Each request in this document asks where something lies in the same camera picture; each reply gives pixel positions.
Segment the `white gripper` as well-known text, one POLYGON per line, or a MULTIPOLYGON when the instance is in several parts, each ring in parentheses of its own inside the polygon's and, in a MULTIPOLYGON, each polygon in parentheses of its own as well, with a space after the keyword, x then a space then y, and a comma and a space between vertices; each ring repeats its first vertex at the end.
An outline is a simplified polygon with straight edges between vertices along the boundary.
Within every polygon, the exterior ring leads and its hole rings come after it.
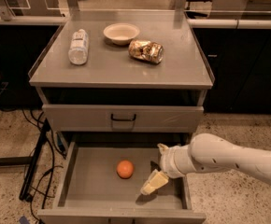
POLYGON ((159 166, 162 171, 152 171, 140 190, 143 195, 150 195, 155 190, 166 185, 169 177, 179 178, 194 171, 187 146, 168 147, 165 144, 159 143, 157 147, 161 153, 159 166))

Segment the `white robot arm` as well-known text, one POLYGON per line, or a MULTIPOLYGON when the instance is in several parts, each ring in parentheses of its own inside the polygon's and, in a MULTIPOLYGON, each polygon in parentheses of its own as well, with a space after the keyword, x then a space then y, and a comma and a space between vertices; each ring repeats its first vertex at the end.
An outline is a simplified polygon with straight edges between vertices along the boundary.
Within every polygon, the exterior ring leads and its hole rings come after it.
POLYGON ((190 173, 211 173, 234 169, 271 185, 271 151, 234 145, 210 133, 196 135, 186 146, 159 144, 160 170, 153 170, 141 188, 150 195, 169 179, 190 173))

